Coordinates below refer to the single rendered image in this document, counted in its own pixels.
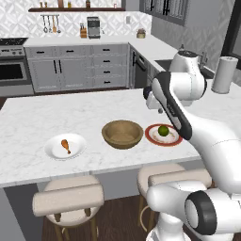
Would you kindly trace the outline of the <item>dark kitchen sink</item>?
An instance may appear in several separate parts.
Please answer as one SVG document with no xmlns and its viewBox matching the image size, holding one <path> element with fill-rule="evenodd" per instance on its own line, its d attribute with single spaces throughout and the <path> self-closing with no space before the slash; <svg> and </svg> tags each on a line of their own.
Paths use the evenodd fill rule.
<svg viewBox="0 0 241 241">
<path fill-rule="evenodd" d="M 171 64 L 171 59 L 156 60 L 156 63 L 161 66 L 165 71 L 168 71 Z M 215 75 L 213 72 L 209 71 L 206 68 L 201 69 L 201 74 L 205 79 L 213 79 Z"/>
</svg>

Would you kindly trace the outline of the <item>black dishwasher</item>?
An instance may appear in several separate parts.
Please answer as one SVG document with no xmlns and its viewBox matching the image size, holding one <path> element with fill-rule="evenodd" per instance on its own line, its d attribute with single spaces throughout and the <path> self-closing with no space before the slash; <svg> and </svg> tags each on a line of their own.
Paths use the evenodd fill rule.
<svg viewBox="0 0 241 241">
<path fill-rule="evenodd" d="M 145 58 L 134 48 L 130 48 L 130 88 L 147 86 L 148 64 Z"/>
</svg>

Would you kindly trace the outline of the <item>white plate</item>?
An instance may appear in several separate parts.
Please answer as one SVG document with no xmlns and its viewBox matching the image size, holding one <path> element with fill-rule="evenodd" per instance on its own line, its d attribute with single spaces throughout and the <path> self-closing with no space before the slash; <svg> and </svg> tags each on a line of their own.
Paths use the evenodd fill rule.
<svg viewBox="0 0 241 241">
<path fill-rule="evenodd" d="M 62 139 L 67 139 L 71 154 L 68 154 L 67 150 L 61 146 Z M 67 160 L 81 154 L 86 147 L 87 142 L 83 137 L 78 134 L 67 133 L 50 138 L 44 146 L 44 151 L 55 160 Z"/>
</svg>

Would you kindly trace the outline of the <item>dark wooden wall shelf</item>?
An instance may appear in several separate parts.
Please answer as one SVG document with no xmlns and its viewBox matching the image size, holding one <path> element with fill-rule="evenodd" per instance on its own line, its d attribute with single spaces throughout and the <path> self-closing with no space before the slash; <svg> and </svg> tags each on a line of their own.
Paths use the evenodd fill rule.
<svg viewBox="0 0 241 241">
<path fill-rule="evenodd" d="M 28 12 L 96 12 L 125 11 L 125 8 L 30 8 Z"/>
</svg>

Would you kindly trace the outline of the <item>grey cupboard run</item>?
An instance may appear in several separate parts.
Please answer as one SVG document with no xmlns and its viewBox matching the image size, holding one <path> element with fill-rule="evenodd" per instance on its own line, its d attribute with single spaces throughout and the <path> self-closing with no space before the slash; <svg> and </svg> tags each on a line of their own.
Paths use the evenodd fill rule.
<svg viewBox="0 0 241 241">
<path fill-rule="evenodd" d="M 127 50 L 126 44 L 25 48 L 36 92 L 124 87 Z"/>
</svg>

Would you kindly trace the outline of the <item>steel coffee machine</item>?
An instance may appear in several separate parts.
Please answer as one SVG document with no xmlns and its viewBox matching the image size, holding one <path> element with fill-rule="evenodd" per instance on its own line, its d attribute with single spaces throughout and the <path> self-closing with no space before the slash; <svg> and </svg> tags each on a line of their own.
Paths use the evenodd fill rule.
<svg viewBox="0 0 241 241">
<path fill-rule="evenodd" d="M 88 20 L 88 37 L 90 39 L 99 39 L 100 35 L 100 19 L 96 16 L 87 17 Z"/>
</svg>

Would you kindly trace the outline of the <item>brown chicken drumstick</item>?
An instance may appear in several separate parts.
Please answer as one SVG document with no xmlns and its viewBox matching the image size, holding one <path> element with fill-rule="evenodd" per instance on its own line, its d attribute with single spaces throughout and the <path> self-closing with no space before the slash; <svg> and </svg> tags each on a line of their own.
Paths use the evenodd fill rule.
<svg viewBox="0 0 241 241">
<path fill-rule="evenodd" d="M 61 140 L 61 146 L 67 150 L 68 154 L 71 154 L 70 148 L 69 148 L 69 143 L 67 139 L 62 139 Z"/>
</svg>

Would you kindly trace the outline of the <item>dark framed window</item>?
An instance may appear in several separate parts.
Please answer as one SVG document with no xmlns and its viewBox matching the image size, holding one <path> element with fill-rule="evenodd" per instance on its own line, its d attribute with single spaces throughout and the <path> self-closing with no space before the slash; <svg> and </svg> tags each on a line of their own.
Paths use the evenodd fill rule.
<svg viewBox="0 0 241 241">
<path fill-rule="evenodd" d="M 139 0 L 139 10 L 170 23 L 188 26 L 196 4 L 197 0 Z"/>
</svg>

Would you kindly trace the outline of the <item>wooden knife block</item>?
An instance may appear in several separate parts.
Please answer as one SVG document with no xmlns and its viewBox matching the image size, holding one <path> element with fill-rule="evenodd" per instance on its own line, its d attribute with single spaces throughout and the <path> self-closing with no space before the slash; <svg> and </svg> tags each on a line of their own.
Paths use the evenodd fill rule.
<svg viewBox="0 0 241 241">
<path fill-rule="evenodd" d="M 83 23 L 80 23 L 80 37 L 82 39 L 86 39 L 88 37 L 87 36 L 87 29 L 84 27 Z"/>
</svg>

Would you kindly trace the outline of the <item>white paper towel roll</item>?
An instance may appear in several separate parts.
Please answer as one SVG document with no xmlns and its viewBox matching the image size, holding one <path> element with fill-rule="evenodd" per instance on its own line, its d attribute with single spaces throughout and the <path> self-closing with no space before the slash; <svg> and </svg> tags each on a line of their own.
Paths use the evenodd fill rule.
<svg viewBox="0 0 241 241">
<path fill-rule="evenodd" d="M 218 60 L 211 90 L 218 94 L 228 94 L 238 59 L 232 56 L 221 56 Z"/>
</svg>

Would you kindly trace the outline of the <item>grey sink tap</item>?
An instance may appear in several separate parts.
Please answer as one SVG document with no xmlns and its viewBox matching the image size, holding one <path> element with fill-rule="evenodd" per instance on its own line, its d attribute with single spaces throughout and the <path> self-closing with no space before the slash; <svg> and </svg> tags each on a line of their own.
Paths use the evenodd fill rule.
<svg viewBox="0 0 241 241">
<path fill-rule="evenodd" d="M 202 52 L 201 53 L 201 60 L 200 60 L 200 67 L 203 68 L 206 65 L 207 61 L 208 61 L 207 53 Z"/>
</svg>

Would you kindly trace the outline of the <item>red rimmed plate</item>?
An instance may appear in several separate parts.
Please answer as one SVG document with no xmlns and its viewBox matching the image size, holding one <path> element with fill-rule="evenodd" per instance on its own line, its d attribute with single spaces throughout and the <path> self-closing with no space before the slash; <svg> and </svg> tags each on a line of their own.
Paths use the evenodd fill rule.
<svg viewBox="0 0 241 241">
<path fill-rule="evenodd" d="M 157 123 L 148 126 L 145 130 L 145 137 L 153 144 L 164 147 L 172 147 L 180 144 L 183 138 L 177 133 L 172 125 L 166 124 L 165 126 L 169 130 L 166 136 L 160 136 L 158 129 L 160 126 L 164 126 L 164 123 Z"/>
</svg>

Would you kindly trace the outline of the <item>beige cushioned bar stool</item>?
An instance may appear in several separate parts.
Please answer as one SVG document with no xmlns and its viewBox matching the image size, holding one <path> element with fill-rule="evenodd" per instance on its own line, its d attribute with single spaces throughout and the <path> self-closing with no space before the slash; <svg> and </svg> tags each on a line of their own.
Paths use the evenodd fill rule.
<svg viewBox="0 0 241 241">
<path fill-rule="evenodd" d="M 153 228 L 154 211 L 151 211 L 148 227 L 142 221 L 142 215 L 148 205 L 144 205 L 146 193 L 150 185 L 158 185 L 171 181 L 195 180 L 201 181 L 207 188 L 212 185 L 212 178 L 206 169 L 186 170 L 179 164 L 163 164 L 141 168 L 137 175 L 137 188 L 139 191 L 139 209 L 137 225 L 148 233 Z"/>
<path fill-rule="evenodd" d="M 97 241 L 96 214 L 103 205 L 103 186 L 93 175 L 53 180 L 32 201 L 33 214 L 54 224 L 57 241 L 71 241 L 69 229 L 87 222 L 92 241 Z"/>
</svg>

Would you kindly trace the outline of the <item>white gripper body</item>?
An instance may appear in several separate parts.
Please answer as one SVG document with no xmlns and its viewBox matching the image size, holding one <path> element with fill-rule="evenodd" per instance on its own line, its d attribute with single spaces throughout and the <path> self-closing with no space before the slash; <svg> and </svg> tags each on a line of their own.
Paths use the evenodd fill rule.
<svg viewBox="0 0 241 241">
<path fill-rule="evenodd" d="M 162 105 L 158 102 L 158 100 L 154 97 L 154 95 L 150 92 L 149 96 L 146 100 L 146 106 L 149 109 L 155 109 L 159 114 L 163 113 Z"/>
</svg>

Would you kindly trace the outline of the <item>brown wooden bowl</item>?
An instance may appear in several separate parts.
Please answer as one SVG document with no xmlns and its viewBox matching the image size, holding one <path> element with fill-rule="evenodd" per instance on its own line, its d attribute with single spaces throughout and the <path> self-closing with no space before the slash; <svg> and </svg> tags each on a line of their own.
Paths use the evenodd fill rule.
<svg viewBox="0 0 241 241">
<path fill-rule="evenodd" d="M 130 120 L 113 120 L 102 129 L 104 140 L 113 148 L 133 148 L 143 137 L 143 129 Z"/>
</svg>

